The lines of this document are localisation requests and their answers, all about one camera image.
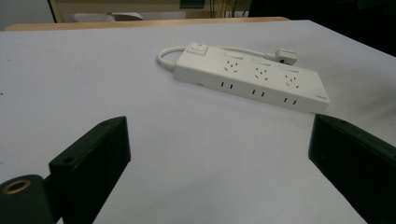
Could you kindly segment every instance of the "power switch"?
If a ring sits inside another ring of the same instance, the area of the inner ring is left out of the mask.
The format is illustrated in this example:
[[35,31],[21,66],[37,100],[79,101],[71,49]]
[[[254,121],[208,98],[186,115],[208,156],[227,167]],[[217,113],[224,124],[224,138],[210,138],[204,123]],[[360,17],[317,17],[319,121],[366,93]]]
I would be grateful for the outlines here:
[[187,52],[204,56],[207,52],[207,48],[207,45],[191,43],[190,47],[187,49]]

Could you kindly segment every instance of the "black bracket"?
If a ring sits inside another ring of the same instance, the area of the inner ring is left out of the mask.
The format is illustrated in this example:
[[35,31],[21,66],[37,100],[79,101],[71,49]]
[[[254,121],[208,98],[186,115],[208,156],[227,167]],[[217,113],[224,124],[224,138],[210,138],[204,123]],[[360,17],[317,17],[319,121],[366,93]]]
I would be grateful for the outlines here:
[[0,185],[0,223],[93,223],[131,160],[126,117],[103,121],[49,163]]
[[367,223],[396,223],[396,147],[344,120],[316,115],[309,159]]

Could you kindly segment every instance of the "power strip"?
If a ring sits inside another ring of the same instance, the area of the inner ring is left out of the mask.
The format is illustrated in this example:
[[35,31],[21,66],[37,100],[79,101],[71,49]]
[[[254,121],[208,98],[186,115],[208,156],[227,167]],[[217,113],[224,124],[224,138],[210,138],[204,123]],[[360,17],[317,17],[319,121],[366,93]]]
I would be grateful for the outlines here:
[[330,102],[314,71],[199,43],[183,49],[176,80],[304,112],[322,113]]

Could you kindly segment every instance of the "wall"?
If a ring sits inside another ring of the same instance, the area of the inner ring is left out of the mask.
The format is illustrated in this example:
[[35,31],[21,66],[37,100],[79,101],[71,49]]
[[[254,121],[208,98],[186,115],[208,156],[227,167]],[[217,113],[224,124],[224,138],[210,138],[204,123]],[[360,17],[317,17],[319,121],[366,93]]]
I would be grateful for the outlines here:
[[17,23],[53,22],[47,0],[0,0],[0,31]]

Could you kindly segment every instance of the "plug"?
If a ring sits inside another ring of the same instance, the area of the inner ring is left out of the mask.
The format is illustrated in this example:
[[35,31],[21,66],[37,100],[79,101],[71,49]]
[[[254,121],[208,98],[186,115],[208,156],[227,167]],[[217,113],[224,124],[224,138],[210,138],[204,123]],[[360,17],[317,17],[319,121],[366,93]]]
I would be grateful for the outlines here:
[[294,65],[297,62],[297,52],[294,50],[278,49],[275,52],[275,56],[278,63]]

